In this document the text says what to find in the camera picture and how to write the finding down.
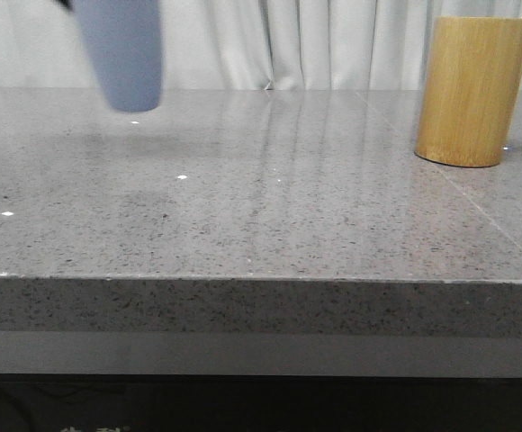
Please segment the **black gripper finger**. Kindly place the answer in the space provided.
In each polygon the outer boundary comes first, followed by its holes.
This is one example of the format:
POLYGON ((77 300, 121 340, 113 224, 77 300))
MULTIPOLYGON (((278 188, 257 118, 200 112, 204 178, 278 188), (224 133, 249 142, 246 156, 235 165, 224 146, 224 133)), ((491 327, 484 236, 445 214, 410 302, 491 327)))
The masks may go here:
POLYGON ((70 0, 56 0, 56 3, 62 6, 67 11, 72 11, 73 7, 70 0))

